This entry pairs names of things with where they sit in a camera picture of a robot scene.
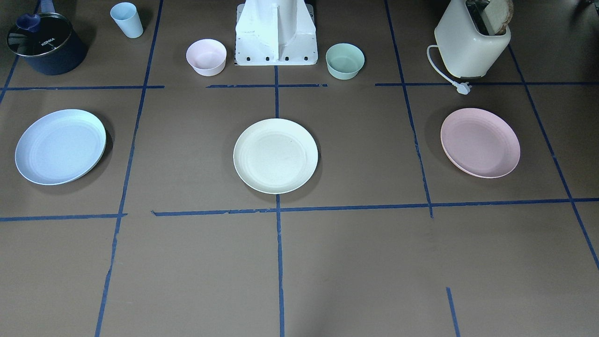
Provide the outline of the pink plate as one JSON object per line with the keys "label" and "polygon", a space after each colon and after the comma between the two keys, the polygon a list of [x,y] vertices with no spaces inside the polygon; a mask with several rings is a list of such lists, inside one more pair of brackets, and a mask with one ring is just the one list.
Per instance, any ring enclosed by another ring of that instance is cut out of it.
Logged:
{"label": "pink plate", "polygon": [[519,139],[503,119],[490,111],[463,108],[449,114],[440,129],[447,158],[461,171],[479,178],[499,178],[518,166]]}

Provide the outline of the light blue plate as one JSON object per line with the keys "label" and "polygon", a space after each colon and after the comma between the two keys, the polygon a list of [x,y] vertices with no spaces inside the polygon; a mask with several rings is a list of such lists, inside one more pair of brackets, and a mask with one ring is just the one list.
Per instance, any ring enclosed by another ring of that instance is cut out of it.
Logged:
{"label": "light blue plate", "polygon": [[105,126],[96,115],[80,109],[52,112],[21,135],[15,165],[28,181],[62,185],[91,171],[107,143]]}

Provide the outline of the cream white plate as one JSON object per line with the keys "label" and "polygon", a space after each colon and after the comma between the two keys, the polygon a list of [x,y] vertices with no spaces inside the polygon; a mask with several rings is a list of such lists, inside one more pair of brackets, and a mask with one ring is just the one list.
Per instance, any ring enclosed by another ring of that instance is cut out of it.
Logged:
{"label": "cream white plate", "polygon": [[304,185],[316,171],[319,152],[313,136],[298,123],[269,118],[238,137],[233,163],[240,179],[266,194],[285,194]]}

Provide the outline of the green bowl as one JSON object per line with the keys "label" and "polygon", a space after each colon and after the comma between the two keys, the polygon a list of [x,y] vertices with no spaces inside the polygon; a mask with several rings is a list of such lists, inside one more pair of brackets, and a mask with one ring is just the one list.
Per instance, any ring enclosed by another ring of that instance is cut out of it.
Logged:
{"label": "green bowl", "polygon": [[325,54],[328,73],[338,80],[353,79],[365,64],[365,55],[352,44],[335,44]]}

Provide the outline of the pink bowl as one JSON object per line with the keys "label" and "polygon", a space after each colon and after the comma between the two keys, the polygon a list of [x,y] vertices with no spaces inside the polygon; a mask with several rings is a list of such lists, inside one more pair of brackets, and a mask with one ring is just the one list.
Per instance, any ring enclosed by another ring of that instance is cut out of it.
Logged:
{"label": "pink bowl", "polygon": [[193,70],[205,77],[220,74],[226,65],[227,49],[217,40],[202,39],[191,44],[186,60]]}

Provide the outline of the cream toaster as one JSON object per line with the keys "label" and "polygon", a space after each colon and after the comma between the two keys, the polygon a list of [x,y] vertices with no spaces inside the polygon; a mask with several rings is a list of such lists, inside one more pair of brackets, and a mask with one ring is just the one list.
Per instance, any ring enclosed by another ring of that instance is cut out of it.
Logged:
{"label": "cream toaster", "polygon": [[451,75],[460,79],[481,78],[511,41],[511,30],[488,33],[483,13],[489,0],[452,0],[434,30],[441,59]]}

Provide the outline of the light blue cup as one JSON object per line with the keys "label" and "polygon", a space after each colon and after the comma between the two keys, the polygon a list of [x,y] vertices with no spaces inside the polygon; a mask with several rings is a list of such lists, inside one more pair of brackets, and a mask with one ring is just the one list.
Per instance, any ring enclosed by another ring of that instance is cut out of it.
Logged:
{"label": "light blue cup", "polygon": [[143,34],[143,25],[133,3],[115,4],[110,10],[110,16],[126,37],[138,38]]}

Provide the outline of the bread slice in toaster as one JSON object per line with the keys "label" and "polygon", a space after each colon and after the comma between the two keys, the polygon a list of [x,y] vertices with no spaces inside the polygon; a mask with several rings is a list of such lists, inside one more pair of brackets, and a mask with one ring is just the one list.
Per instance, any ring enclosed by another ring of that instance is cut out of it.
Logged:
{"label": "bread slice in toaster", "polygon": [[490,0],[483,13],[486,15],[486,24],[489,34],[502,36],[513,17],[512,0]]}

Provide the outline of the dark blue pot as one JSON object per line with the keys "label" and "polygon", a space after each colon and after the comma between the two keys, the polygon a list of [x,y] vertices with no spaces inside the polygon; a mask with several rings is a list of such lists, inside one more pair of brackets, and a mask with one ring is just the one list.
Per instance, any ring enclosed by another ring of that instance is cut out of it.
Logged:
{"label": "dark blue pot", "polygon": [[75,69],[88,52],[71,21],[56,12],[52,0],[41,0],[38,13],[19,16],[7,33],[6,43],[15,55],[45,75]]}

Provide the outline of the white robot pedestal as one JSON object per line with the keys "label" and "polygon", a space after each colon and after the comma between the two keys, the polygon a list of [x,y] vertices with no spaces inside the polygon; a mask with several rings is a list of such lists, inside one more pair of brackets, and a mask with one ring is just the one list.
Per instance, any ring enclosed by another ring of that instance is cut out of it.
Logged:
{"label": "white robot pedestal", "polygon": [[314,8],[304,0],[247,0],[237,6],[235,33],[239,66],[317,63]]}

